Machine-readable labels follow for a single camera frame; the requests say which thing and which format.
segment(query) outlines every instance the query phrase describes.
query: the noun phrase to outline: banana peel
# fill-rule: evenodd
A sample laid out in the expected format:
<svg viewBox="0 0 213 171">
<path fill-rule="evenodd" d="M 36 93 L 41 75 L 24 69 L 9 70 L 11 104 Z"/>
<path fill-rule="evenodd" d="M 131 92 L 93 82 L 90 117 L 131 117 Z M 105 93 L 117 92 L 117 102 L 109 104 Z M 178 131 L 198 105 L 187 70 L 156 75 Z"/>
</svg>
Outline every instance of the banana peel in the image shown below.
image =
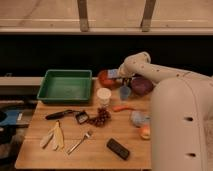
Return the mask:
<svg viewBox="0 0 213 171">
<path fill-rule="evenodd" d="M 52 150 L 64 147 L 64 136 L 59 121 L 56 121 L 54 127 L 41 139 L 40 147 L 45 148 L 51 139 L 53 139 Z"/>
</svg>

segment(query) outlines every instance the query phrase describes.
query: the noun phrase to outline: wall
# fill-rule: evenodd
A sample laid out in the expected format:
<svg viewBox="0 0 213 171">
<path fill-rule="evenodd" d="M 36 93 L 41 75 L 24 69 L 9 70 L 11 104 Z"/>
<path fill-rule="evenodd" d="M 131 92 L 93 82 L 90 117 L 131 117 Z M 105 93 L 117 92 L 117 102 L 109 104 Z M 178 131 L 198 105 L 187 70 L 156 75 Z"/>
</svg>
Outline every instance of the wall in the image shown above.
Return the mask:
<svg viewBox="0 0 213 171">
<path fill-rule="evenodd" d="M 152 63 L 213 75 L 213 36 L 0 35 L 0 75 L 43 76 L 47 69 L 117 68 L 147 51 Z"/>
</svg>

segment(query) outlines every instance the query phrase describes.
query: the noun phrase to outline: green plastic tray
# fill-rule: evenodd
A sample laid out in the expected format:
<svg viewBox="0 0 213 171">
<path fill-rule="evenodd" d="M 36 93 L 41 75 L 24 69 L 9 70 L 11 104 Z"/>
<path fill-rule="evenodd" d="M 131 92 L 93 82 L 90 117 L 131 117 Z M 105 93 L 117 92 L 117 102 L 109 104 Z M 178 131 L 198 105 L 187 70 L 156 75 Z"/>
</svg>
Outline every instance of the green plastic tray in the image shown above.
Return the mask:
<svg viewBox="0 0 213 171">
<path fill-rule="evenodd" d="M 37 99 L 43 103 L 87 103 L 91 85 L 91 70 L 48 70 Z"/>
</svg>

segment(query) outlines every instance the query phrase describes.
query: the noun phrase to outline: orange object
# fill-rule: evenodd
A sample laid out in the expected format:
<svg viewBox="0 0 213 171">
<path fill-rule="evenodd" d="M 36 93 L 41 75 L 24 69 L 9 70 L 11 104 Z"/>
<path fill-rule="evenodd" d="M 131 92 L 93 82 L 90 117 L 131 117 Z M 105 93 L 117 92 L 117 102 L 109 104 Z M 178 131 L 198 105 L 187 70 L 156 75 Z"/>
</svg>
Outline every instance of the orange object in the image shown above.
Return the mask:
<svg viewBox="0 0 213 171">
<path fill-rule="evenodd" d="M 103 87 L 112 88 L 116 84 L 116 79 L 108 78 L 108 71 L 102 70 L 98 73 L 98 80 Z"/>
<path fill-rule="evenodd" d="M 117 106 L 113 106 L 112 110 L 114 112 L 120 112 L 122 110 L 134 110 L 134 108 L 131 106 L 127 106 L 127 105 L 117 105 Z"/>
<path fill-rule="evenodd" d="M 149 140 L 150 139 L 150 126 L 149 124 L 144 124 L 139 128 L 139 134 L 142 139 Z"/>
</svg>

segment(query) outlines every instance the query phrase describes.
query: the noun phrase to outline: wooden table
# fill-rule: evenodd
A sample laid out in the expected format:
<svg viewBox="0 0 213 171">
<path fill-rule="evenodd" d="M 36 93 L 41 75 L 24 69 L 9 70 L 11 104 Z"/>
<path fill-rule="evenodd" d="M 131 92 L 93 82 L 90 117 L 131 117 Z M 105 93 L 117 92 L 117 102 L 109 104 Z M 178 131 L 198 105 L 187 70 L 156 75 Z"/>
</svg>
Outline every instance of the wooden table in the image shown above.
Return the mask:
<svg viewBox="0 0 213 171">
<path fill-rule="evenodd" d="M 74 117 L 66 116 L 60 119 L 65 147 L 53 151 L 51 149 L 52 141 L 45 149 L 39 147 L 41 138 L 56 122 L 45 120 L 47 114 L 66 109 L 84 109 L 91 117 L 96 116 L 99 107 L 96 91 L 100 87 L 98 81 L 93 80 L 93 96 L 89 105 L 45 105 L 39 101 L 15 167 L 17 169 L 150 169 L 150 141 L 140 138 L 138 128 L 134 127 L 130 121 L 131 111 L 113 112 L 111 108 L 114 105 L 128 104 L 145 114 L 149 114 L 150 95 L 139 97 L 132 93 L 128 100 L 121 101 L 119 90 L 114 89 L 108 107 L 112 118 L 104 127 L 95 127 L 88 123 L 78 125 Z M 67 155 L 67 149 L 79 141 L 89 129 L 93 130 L 93 135 L 71 155 Z M 110 138 L 116 139 L 130 150 L 127 161 L 119 158 L 106 147 Z"/>
</svg>

